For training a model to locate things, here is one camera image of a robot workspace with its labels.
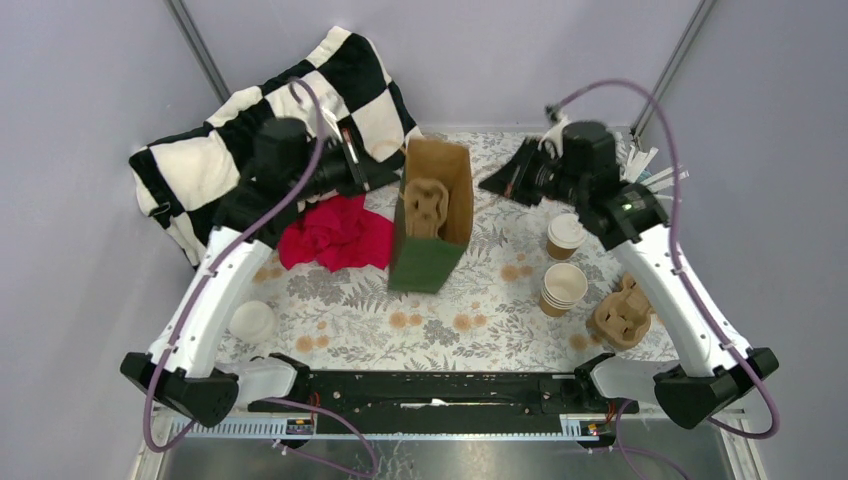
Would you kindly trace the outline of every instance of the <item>metal floor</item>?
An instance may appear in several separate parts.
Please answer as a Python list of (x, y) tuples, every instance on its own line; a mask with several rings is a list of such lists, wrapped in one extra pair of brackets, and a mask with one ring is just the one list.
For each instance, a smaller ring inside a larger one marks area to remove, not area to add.
[[(693, 479), (731, 479), (733, 473), (719, 432), (702, 425), (683, 430), (668, 420), (625, 420), (625, 444), (670, 457)], [(588, 455), (573, 442), (377, 441), (379, 479), (386, 480), (535, 480), (638, 478), (620, 452)], [(302, 447), (359, 470), (368, 454), (356, 441), (314, 440)], [(633, 455), (651, 480), (678, 480), (670, 467)], [(165, 455), (159, 480), (342, 480), (350, 477), (323, 465), (282, 457), (267, 440), (187, 438)]]

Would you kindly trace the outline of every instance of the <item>gray wall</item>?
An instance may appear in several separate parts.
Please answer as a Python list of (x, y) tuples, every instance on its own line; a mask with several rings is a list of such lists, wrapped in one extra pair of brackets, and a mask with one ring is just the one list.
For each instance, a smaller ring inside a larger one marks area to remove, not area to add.
[[(233, 90), (308, 54), (333, 25), (371, 38), (425, 127), (526, 129), (544, 105), (623, 76), (653, 87), (697, 0), (186, 0)], [(629, 125), (626, 92), (582, 100), (578, 115)]]
[(848, 471), (846, 18), (844, 0), (719, 2), (663, 102), (692, 174), (684, 249), (781, 362), (767, 384), (783, 430), (760, 443), (770, 480)]
[(142, 396), (118, 374), (192, 271), (127, 158), (216, 101), (161, 1), (0, 7), (0, 478), (126, 478)]

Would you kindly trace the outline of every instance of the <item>green paper bag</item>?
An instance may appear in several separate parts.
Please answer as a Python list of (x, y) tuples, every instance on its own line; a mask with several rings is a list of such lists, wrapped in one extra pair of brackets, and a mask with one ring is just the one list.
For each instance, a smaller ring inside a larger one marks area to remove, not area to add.
[(400, 191), (408, 181), (431, 178), (448, 190), (447, 220), (436, 238), (410, 237), (406, 233), (403, 199), (395, 205), (389, 290), (436, 293), (450, 277), (471, 241), (474, 223), (474, 190), (468, 148), (436, 139), (409, 141)]

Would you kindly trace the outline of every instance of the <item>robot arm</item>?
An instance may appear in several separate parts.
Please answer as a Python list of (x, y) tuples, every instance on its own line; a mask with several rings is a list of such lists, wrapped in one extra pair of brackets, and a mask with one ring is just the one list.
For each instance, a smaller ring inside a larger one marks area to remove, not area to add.
[[(567, 119), (551, 130), (541, 140), (525, 140), (480, 187), (527, 206), (546, 197), (575, 207), (583, 226), (636, 278), (679, 355), (673, 362), (644, 362), (610, 354), (579, 367), (577, 375), (597, 396), (659, 404), (678, 425), (694, 428), (753, 383), (677, 277), (665, 210), (646, 187), (620, 179), (613, 135), (600, 123)], [(778, 366), (771, 350), (752, 348), (733, 328), (680, 253), (687, 277), (731, 344), (760, 378), (771, 374)]]
[[(147, 352), (131, 352), (121, 364), (121, 373), (147, 392), (153, 371), (170, 349), (154, 398), (205, 427), (218, 424), (233, 407), (244, 408), (263, 398), (285, 397), (294, 385), (298, 372), (293, 365), (297, 362), (290, 359), (271, 357), (219, 364), (215, 356), (244, 291), (283, 230), (305, 208), (305, 201), (330, 192), (361, 195), (399, 180), (355, 144), (351, 135), (339, 131), (332, 112), (322, 108), (321, 113), (331, 134), (324, 143), (315, 174), (298, 196), (300, 205), (283, 209), (253, 238), (238, 244), (216, 271), (210, 271), (221, 252), (290, 191), (316, 148), (317, 140), (309, 138), (304, 122), (296, 118), (274, 119), (257, 135), (255, 157), (239, 185), (222, 199), (206, 254), (171, 321)], [(178, 319), (202, 280), (206, 282), (204, 289), (193, 302), (179, 337), (174, 345), (169, 345)]]

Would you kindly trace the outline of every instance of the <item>red cloth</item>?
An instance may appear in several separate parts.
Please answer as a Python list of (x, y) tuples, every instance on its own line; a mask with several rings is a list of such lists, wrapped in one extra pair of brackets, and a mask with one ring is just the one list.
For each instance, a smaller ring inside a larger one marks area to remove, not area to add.
[(277, 246), (280, 263), (290, 269), (318, 260), (331, 272), (366, 265), (386, 268), (392, 254), (392, 222), (364, 207), (364, 195), (337, 195), (307, 211), (283, 232)]

